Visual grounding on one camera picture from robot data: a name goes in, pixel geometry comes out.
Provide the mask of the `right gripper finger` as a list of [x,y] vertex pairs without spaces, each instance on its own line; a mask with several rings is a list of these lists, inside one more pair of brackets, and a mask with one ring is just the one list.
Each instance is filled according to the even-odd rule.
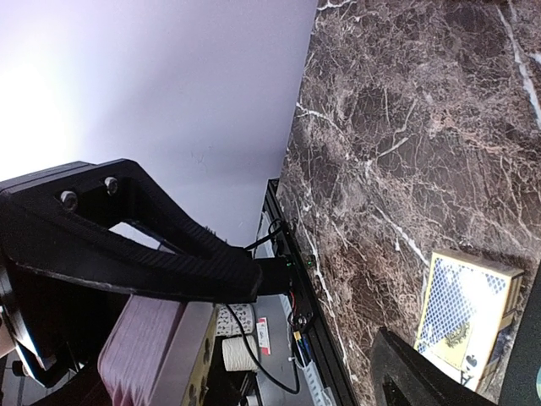
[[370,370],[378,405],[492,404],[453,381],[384,326],[377,332],[370,350]]

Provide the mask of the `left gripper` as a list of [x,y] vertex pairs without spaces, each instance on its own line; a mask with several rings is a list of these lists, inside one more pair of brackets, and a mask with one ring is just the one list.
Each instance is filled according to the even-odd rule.
[[243,250],[128,159],[3,181],[1,252],[3,323],[30,377],[47,388],[96,362],[125,294],[238,304],[254,301],[262,283]]

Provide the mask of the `red card deck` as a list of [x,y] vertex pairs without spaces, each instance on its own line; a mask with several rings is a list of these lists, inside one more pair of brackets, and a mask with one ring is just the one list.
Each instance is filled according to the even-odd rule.
[[131,297],[98,358],[114,405],[202,405],[217,308]]

